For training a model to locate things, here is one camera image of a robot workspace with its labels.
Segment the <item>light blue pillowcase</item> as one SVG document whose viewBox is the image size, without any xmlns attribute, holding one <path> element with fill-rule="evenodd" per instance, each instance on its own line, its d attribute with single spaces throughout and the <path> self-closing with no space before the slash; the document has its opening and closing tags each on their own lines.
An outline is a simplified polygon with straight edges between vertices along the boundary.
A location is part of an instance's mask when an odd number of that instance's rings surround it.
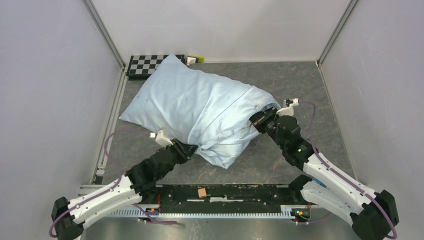
<svg viewBox="0 0 424 240">
<path fill-rule="evenodd" d="M 188 68 L 175 55 L 166 57 L 120 115 L 125 122 L 172 139 L 197 145 L 196 153 L 214 166 L 229 168 L 259 135 L 243 129 L 255 113 L 280 108 L 256 86 Z"/>
</svg>

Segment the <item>white pillow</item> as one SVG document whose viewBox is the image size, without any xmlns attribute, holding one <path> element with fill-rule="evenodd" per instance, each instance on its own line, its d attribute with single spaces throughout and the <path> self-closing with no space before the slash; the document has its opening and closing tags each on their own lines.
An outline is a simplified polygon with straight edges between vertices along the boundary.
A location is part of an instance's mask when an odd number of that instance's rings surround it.
<svg viewBox="0 0 424 240">
<path fill-rule="evenodd" d="M 247 130 L 250 131 L 252 128 L 255 128 L 252 124 L 252 122 L 250 120 L 248 120 L 244 125 L 243 125 L 243 130 Z"/>
</svg>

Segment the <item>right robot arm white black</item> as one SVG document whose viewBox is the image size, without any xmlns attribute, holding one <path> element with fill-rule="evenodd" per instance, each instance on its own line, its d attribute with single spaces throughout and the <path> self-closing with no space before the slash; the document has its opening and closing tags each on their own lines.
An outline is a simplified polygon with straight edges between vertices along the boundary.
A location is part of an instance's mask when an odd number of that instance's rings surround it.
<svg viewBox="0 0 424 240">
<path fill-rule="evenodd" d="M 303 174 L 290 183 L 289 199 L 318 205 L 348 223 L 361 240 L 395 240 L 399 214 L 394 196 L 355 180 L 328 160 L 314 142 L 301 135 L 297 119 L 276 108 L 255 113 L 250 123 L 267 134 L 282 156 Z"/>
</svg>

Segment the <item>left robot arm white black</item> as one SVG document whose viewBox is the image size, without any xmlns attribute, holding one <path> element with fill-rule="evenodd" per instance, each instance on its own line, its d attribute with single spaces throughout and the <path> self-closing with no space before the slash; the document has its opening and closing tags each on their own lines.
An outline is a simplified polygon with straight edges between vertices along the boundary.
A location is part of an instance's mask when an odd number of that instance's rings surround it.
<svg viewBox="0 0 424 240">
<path fill-rule="evenodd" d="M 157 198 L 157 182 L 176 165 L 190 160 L 197 148 L 173 139 L 171 145 L 160 148 L 110 184 L 74 199 L 64 196 L 56 199 L 51 211 L 49 236 L 58 240 L 74 240 L 93 223 L 122 207 L 142 201 L 153 203 Z"/>
</svg>

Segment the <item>small wooden cube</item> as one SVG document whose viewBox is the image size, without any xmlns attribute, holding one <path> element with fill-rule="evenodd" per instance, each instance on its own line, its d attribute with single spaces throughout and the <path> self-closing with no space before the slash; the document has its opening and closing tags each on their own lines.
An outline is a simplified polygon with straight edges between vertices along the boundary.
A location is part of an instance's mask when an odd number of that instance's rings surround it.
<svg viewBox="0 0 424 240">
<path fill-rule="evenodd" d="M 205 197 L 207 197 L 207 191 L 206 191 L 205 188 L 199 188 L 197 190 L 197 193 L 198 193 L 198 197 L 199 198 L 205 198 Z"/>
</svg>

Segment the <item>black white checkerboard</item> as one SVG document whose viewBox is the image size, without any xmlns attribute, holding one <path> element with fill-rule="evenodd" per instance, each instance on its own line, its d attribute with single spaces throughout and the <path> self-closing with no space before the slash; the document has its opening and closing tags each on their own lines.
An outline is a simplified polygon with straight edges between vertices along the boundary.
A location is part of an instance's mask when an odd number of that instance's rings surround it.
<svg viewBox="0 0 424 240">
<path fill-rule="evenodd" d="M 126 70 L 129 81 L 145 81 L 160 66 L 168 54 L 132 55 Z"/>
</svg>

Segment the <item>small white green block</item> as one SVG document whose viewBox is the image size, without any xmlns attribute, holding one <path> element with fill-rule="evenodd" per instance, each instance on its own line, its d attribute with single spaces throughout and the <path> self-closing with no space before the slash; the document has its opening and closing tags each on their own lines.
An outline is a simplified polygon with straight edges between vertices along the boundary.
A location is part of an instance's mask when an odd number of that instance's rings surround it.
<svg viewBox="0 0 424 240">
<path fill-rule="evenodd" d="M 186 65 L 190 66 L 192 64 L 196 63 L 203 63 L 205 58 L 203 56 L 197 56 L 197 55 L 188 55 L 186 58 Z"/>
</svg>

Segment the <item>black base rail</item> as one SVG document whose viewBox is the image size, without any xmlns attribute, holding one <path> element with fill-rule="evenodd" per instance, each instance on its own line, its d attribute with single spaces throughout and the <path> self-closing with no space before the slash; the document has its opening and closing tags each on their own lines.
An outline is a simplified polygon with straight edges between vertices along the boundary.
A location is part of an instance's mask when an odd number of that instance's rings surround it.
<svg viewBox="0 0 424 240">
<path fill-rule="evenodd" d="M 207 197 L 199 198 L 205 188 Z M 300 190 L 287 184 L 162 184 L 142 197 L 162 214 L 274 214 L 281 206 L 306 206 Z"/>
</svg>

